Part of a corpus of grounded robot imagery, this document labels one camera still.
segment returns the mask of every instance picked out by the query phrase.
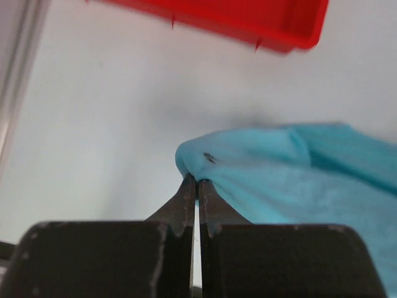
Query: red plastic bin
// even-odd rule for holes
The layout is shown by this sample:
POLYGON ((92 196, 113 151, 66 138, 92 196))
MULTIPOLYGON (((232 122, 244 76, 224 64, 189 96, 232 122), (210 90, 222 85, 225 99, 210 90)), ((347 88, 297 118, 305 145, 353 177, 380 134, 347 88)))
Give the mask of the red plastic bin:
POLYGON ((107 0, 278 52, 318 43, 328 0, 107 0))

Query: white surface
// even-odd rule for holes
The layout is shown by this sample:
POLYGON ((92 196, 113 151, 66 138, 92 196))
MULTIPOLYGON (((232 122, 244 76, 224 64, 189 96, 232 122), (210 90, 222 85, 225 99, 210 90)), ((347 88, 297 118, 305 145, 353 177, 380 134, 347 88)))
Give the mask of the white surface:
POLYGON ((213 130, 343 120, 397 140, 396 15, 395 0, 331 0, 320 44, 280 56, 53 0, 0 187, 0 238, 39 220, 149 216, 181 181, 178 144, 213 130))

